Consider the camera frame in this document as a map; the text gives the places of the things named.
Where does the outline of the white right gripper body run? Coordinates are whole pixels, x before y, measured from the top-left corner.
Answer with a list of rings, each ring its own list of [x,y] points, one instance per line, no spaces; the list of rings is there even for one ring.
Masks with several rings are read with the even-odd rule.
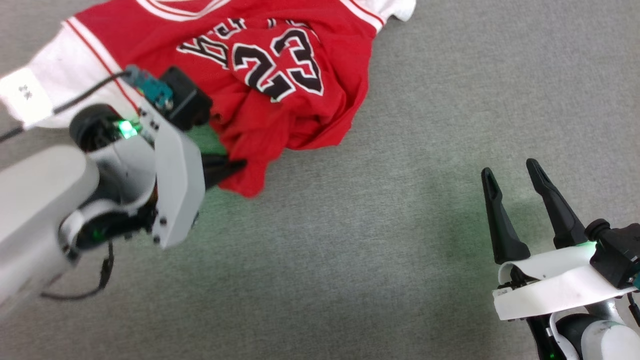
[[[534,282],[516,289],[493,291],[494,309],[501,321],[525,319],[624,296],[626,289],[611,285],[590,265],[596,244],[546,251],[528,259],[507,261],[498,269],[498,282],[511,281],[519,269]]]

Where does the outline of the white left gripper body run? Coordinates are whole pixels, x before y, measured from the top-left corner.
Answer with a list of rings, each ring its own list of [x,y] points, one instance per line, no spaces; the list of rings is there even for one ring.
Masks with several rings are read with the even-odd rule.
[[[107,104],[73,117],[70,136],[97,166],[98,185],[62,223],[74,249],[94,249],[147,231],[163,249],[183,242],[201,209],[206,186],[201,151],[150,104],[137,121]]]

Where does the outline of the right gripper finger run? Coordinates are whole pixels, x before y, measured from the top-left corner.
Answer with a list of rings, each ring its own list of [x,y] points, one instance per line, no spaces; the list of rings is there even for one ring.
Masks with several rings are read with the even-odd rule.
[[[530,249],[519,239],[503,205],[503,192],[489,167],[482,169],[481,181],[494,262],[502,265],[528,259]]]
[[[550,180],[541,164],[534,158],[528,158],[526,169],[534,190],[544,202],[554,231],[555,248],[564,249],[586,243],[585,226]]]

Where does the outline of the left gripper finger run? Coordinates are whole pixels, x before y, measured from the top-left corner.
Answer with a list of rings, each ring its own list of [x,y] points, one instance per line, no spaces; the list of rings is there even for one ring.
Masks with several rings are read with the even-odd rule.
[[[223,161],[220,164],[204,166],[205,189],[209,190],[234,174],[242,171],[247,165],[245,160]]]
[[[233,170],[236,165],[226,154],[204,153],[202,155],[202,168],[204,171]]]

